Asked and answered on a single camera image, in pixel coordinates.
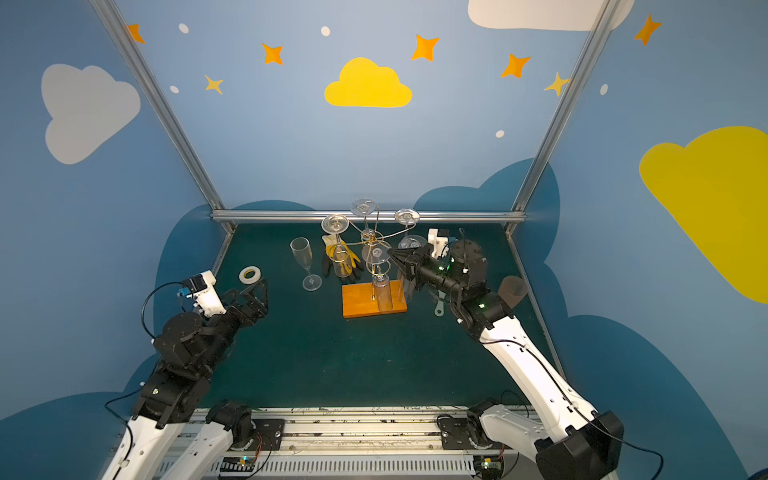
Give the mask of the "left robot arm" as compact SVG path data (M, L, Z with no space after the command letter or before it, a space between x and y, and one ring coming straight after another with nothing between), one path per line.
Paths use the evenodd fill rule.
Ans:
M190 299L193 306L173 316L153 336L158 362L135 393L137 401L123 422L125 433L103 478L152 478L209 392L236 334L267 316L265 279L224 295L217 294L215 283L210 271L174 282L179 297ZM254 447L261 452L267 439L250 407L224 400L208 410L199 433L163 476L200 479L226 451Z

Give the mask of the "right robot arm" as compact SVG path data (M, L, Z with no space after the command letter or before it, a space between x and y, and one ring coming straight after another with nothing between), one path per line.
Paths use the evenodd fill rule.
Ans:
M445 295L467 333L504 367L538 417L527 418L493 400L467 412L469 440L478 449L511 448L533 461L545 479L614 479L624 426L599 412L541 354L502 297L487 285L487 259L479 244L458 240L391 249L390 260L421 289Z

